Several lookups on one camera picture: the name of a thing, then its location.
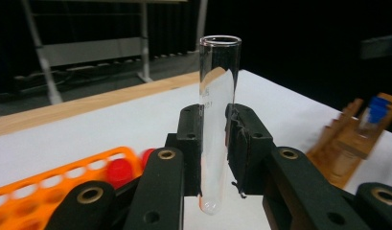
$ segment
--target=blue cap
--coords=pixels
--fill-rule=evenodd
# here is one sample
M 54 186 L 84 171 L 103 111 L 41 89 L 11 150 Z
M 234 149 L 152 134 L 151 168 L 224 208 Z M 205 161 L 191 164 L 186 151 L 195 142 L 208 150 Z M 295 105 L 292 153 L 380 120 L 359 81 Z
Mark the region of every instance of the blue cap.
M 370 102 L 370 107 L 372 107 L 373 105 L 378 105 L 378 106 L 382 106 L 382 107 L 387 107 L 387 105 L 390 104 L 390 102 L 384 98 L 380 98 L 380 97 L 372 97 L 372 100 Z
M 373 106 L 370 107 L 368 122 L 372 124 L 376 124 L 380 122 L 380 120 L 384 116 L 386 116 L 386 114 L 387 114 L 386 106 L 379 106 L 374 104 Z

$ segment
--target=wooden test tube rack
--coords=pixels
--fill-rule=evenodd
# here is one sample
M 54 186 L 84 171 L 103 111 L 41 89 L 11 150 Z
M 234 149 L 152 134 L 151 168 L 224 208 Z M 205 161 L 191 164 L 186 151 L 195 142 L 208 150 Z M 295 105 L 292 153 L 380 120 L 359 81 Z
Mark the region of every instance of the wooden test tube rack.
M 372 136 L 365 138 L 357 133 L 364 112 L 358 118 L 355 117 L 363 103 L 362 99 L 355 99 L 342 110 L 337 119 L 323 128 L 317 143 L 306 152 L 314 166 L 338 188 L 345 187 L 360 162 L 371 154 L 381 133 L 392 122 L 392 96 L 379 93 L 378 97 L 388 100 L 390 104 L 386 116 Z

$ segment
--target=white table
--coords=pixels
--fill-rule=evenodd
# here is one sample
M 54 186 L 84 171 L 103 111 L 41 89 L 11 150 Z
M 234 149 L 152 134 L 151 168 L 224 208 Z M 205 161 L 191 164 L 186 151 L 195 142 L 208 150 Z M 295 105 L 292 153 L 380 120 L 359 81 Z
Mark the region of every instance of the white table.
M 0 135 L 0 187 L 119 146 L 137 153 L 163 147 L 167 134 L 176 133 L 180 110 L 197 103 L 198 84 L 194 83 Z M 254 109 L 276 146 L 303 152 L 339 113 L 245 70 L 239 73 L 236 103 Z M 270 229 L 262 196 L 241 199 L 230 183 L 230 171 L 227 180 L 223 210 L 215 216 L 203 214 L 196 197 L 185 197 L 185 230 Z M 376 181 L 392 186 L 392 133 L 388 131 L 345 190 L 355 193 L 360 183 Z

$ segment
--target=red cap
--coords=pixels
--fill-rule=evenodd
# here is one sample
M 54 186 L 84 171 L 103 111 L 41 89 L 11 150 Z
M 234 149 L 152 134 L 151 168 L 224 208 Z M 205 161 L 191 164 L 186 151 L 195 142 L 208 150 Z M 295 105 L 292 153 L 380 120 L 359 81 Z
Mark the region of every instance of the red cap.
M 105 177 L 114 189 L 118 189 L 133 179 L 132 166 L 124 158 L 113 160 L 106 168 Z
M 146 164 L 148 163 L 148 159 L 150 154 L 154 151 L 155 149 L 146 149 L 142 153 L 142 169 L 145 168 Z

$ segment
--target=test tube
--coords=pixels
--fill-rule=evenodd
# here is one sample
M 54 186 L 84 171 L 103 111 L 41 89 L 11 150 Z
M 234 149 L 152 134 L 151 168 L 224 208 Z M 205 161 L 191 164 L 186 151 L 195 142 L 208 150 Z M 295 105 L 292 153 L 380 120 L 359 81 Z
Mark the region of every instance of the test tube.
M 210 35 L 200 39 L 199 103 L 201 116 L 201 193 L 199 207 L 216 214 L 222 206 L 226 181 L 226 146 L 229 119 L 235 99 L 239 63 L 240 38 Z

